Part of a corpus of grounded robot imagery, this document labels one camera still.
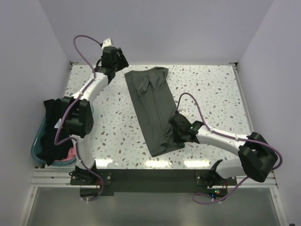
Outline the dark grey t shirt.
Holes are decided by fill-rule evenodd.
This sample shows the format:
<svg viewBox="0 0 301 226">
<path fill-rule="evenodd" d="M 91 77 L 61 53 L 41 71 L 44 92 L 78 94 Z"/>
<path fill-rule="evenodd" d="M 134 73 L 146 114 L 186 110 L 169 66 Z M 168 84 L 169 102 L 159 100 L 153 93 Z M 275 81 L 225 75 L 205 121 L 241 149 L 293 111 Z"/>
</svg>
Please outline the dark grey t shirt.
<svg viewBox="0 0 301 226">
<path fill-rule="evenodd" d="M 174 142 L 168 120 L 174 116 L 176 104 L 166 81 L 169 69 L 153 67 L 145 71 L 125 73 L 128 91 L 152 157 L 185 147 Z"/>
</svg>

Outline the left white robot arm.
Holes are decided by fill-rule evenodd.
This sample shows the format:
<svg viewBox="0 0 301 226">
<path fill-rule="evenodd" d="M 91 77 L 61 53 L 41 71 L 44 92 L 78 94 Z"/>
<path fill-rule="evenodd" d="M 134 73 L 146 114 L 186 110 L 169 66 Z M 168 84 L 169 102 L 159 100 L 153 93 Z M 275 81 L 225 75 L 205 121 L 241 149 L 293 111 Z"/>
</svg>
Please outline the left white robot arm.
<svg viewBox="0 0 301 226">
<path fill-rule="evenodd" d="M 72 140 L 76 150 L 76 169 L 83 169 L 81 180 L 87 185 L 97 181 L 95 159 L 89 150 L 87 138 L 94 126 L 91 105 L 98 94 L 115 78 L 116 72 L 129 64 L 121 48 L 103 48 L 101 59 L 92 67 L 92 75 L 72 97 L 63 97 L 61 122 L 55 136 L 55 145 Z"/>
</svg>

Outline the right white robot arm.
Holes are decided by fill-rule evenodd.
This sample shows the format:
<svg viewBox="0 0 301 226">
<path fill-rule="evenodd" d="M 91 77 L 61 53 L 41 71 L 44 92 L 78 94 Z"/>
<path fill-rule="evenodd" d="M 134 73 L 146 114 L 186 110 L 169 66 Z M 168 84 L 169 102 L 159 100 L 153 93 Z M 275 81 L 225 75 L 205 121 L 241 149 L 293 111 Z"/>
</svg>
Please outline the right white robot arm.
<svg viewBox="0 0 301 226">
<path fill-rule="evenodd" d="M 206 177 L 212 185 L 220 185 L 236 176 L 249 177 L 262 183 L 279 162 L 276 151 L 256 132 L 251 135 L 223 132 L 201 121 L 190 123 L 179 112 L 168 122 L 173 128 L 175 142 L 211 145 L 236 156 L 236 159 L 218 160 L 213 164 Z"/>
</svg>

